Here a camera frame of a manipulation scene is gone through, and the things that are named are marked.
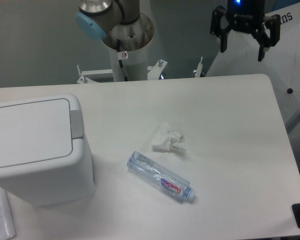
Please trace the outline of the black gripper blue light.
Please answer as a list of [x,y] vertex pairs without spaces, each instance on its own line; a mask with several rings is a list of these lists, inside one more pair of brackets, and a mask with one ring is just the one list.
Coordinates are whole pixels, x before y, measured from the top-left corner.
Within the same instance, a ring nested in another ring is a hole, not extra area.
[[[261,62],[265,52],[279,42],[281,31],[281,16],[265,16],[264,9],[264,0],[228,0],[227,10],[221,5],[216,7],[212,11],[210,33],[220,40],[220,52],[227,50],[232,29],[253,36],[259,44],[257,60]],[[221,27],[223,17],[229,23],[225,28]]]

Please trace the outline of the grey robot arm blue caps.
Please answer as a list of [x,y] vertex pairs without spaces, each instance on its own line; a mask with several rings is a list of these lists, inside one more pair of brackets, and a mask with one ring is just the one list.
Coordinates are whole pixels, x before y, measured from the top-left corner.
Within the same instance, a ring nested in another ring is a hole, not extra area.
[[[263,0],[229,0],[211,14],[210,33],[220,40],[220,51],[227,50],[231,30],[250,34],[258,42],[258,61],[280,40],[281,17],[265,16]],[[75,21],[86,35],[102,40],[117,51],[136,51],[154,37],[152,21],[140,12],[138,0],[81,0]]]

